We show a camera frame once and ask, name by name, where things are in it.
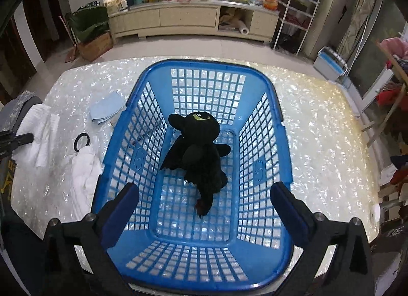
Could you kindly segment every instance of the green bag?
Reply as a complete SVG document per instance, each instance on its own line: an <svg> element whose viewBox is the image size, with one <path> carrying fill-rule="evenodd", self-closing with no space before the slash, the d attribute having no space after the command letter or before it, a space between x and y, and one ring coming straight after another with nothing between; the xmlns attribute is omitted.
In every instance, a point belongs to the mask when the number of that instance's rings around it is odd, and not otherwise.
<svg viewBox="0 0 408 296"><path fill-rule="evenodd" d="M67 15L67 20L81 43L93 41L98 36L109 31L109 17L105 6L78 10Z"/></svg>

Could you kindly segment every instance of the orange plastic bag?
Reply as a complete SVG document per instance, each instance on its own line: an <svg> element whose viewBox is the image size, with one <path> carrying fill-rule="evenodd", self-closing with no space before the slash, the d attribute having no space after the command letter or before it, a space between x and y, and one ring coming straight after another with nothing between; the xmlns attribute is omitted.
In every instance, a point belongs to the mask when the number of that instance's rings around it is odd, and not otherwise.
<svg viewBox="0 0 408 296"><path fill-rule="evenodd" d="M264 8L276 11L278 9L278 0L264 0L263 5Z"/></svg>

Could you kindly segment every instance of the blue plastic basket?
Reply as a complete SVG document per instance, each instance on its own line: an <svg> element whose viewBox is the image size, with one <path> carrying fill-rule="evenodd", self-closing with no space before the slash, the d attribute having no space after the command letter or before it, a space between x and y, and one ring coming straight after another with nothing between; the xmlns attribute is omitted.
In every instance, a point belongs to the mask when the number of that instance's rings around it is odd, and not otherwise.
<svg viewBox="0 0 408 296"><path fill-rule="evenodd" d="M221 124L218 143L228 184L197 216L196 187L182 170L159 171L178 131L171 113L208 111ZM269 188L292 170L275 89L259 71L211 61L166 60L137 81L113 132L93 203L98 212L127 182L140 201L117 245L108 250L130 282L184 291L235 291L279 277L291 239L269 200Z"/></svg>

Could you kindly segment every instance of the beige floor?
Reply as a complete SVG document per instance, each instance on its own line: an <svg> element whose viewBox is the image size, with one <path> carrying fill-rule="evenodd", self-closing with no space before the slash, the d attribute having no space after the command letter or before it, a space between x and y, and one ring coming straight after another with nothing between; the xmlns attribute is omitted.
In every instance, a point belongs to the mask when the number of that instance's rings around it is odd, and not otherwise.
<svg viewBox="0 0 408 296"><path fill-rule="evenodd" d="M89 64L82 58L64 63L70 49L69 43L59 49L40 65L39 71L27 83L26 89L36 92L44 99L55 81L68 69ZM124 37L118 44L93 63L132 57L150 56L206 56L223 57L274 65L285 69L323 78L306 58L294 57L273 51L261 42L242 39L213 38L209 36L159 36L139 40L137 36Z"/></svg>

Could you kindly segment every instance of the metal screw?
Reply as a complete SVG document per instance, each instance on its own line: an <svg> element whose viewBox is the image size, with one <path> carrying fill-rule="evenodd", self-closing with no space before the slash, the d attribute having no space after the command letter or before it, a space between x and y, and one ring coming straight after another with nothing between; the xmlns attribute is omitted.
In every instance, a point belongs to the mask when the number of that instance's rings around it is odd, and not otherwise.
<svg viewBox="0 0 408 296"><path fill-rule="evenodd" d="M324 221L324 220L326 219L326 217L324 216L324 214L321 213L321 212L316 212L316 213L315 213L315 218L316 218L316 220L318 220L318 221Z"/></svg>
<svg viewBox="0 0 408 296"><path fill-rule="evenodd" d="M361 220L358 218L353 218L351 219L351 221L353 222L353 224L355 224L356 226L360 226L361 225Z"/></svg>
<svg viewBox="0 0 408 296"><path fill-rule="evenodd" d="M49 221L48 225L51 226L51 227L53 227L53 226L56 226L59 222L60 222L60 221L58 220L58 218L52 218L52 219Z"/></svg>
<svg viewBox="0 0 408 296"><path fill-rule="evenodd" d="M86 220L86 221L94 221L95 218L96 218L96 214L95 214L95 213L88 213L88 214L85 216L85 220Z"/></svg>

